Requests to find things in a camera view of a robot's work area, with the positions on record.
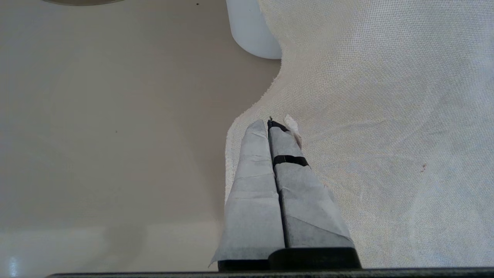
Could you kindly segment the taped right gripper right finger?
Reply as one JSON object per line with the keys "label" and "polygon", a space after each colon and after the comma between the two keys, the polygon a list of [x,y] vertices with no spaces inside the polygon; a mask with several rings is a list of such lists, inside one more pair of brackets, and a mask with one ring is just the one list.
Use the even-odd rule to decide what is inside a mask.
{"label": "taped right gripper right finger", "polygon": [[274,270],[355,270],[356,246],[332,192],[316,177],[295,135],[269,119],[268,141],[279,194],[285,248],[269,258]]}

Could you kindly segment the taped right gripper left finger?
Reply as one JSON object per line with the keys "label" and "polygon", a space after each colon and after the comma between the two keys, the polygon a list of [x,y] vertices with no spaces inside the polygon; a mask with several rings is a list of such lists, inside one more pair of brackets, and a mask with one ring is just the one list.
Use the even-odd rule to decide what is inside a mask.
{"label": "taped right gripper left finger", "polygon": [[279,194],[266,125],[250,124],[225,205],[224,229],[212,258],[220,271],[268,270],[272,253],[284,249]]}

